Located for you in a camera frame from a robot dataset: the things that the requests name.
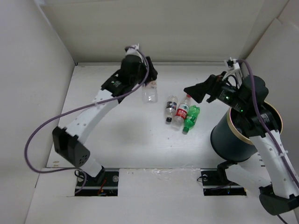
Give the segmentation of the clear bottle blue orange label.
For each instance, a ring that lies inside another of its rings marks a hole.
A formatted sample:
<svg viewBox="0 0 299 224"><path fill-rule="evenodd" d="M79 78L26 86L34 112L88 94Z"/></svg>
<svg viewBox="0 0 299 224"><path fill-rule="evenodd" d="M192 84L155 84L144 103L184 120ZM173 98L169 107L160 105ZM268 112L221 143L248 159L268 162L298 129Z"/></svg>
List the clear bottle blue orange label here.
<svg viewBox="0 0 299 224"><path fill-rule="evenodd" d="M142 101L144 103L156 103L158 101L156 81L148 82L142 86Z"/></svg>

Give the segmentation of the clear bottle red label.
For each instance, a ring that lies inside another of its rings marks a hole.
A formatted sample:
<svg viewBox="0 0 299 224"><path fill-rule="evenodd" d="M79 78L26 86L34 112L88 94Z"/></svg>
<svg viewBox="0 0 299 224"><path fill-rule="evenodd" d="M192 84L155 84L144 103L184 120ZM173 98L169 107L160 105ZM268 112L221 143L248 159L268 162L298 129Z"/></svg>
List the clear bottle red label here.
<svg viewBox="0 0 299 224"><path fill-rule="evenodd" d="M186 119L186 116L189 112L191 106L191 96L186 94L184 99L180 102L176 114L172 120L172 127L174 129L180 129Z"/></svg>

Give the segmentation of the clear bottle black label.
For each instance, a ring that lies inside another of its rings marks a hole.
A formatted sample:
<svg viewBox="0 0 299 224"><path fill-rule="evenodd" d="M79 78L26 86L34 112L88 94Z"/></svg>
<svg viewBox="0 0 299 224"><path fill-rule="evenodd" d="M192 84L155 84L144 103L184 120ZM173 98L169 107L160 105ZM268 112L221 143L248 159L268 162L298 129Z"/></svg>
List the clear bottle black label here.
<svg viewBox="0 0 299 224"><path fill-rule="evenodd" d="M166 107L164 111L166 124L170 124L172 122L172 119L176 114L177 104L178 104L177 96L171 95L167 98Z"/></svg>

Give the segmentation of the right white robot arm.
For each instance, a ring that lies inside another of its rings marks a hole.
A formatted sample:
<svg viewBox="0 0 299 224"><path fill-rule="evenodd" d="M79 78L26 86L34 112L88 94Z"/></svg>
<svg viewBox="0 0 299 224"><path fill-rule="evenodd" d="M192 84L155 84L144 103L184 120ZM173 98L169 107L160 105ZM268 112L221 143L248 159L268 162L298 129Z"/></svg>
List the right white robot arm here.
<svg viewBox="0 0 299 224"><path fill-rule="evenodd" d="M212 148L224 160L217 166L217 181L233 182L249 190L271 215L298 208L299 182L281 143L282 119L265 101L269 93L265 82L248 76L235 87L223 75L210 75L184 91L197 103L219 100L229 106L210 135ZM241 162L254 154L261 156L269 179L241 167Z"/></svg>

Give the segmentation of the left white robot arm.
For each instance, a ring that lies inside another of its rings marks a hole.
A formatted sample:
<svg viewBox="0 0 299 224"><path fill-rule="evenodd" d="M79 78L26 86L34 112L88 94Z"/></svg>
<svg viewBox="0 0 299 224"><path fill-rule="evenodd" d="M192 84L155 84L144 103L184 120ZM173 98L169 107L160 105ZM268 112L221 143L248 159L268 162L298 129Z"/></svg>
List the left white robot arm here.
<svg viewBox="0 0 299 224"><path fill-rule="evenodd" d="M147 56L146 59L147 62L143 63L136 55L125 56L120 69L101 86L93 106L83 110L66 127L57 126L52 132L55 152L83 170L94 185L104 181L105 168L91 156L84 143L101 119L125 98L126 93L142 81L156 80L157 71L151 58Z"/></svg>

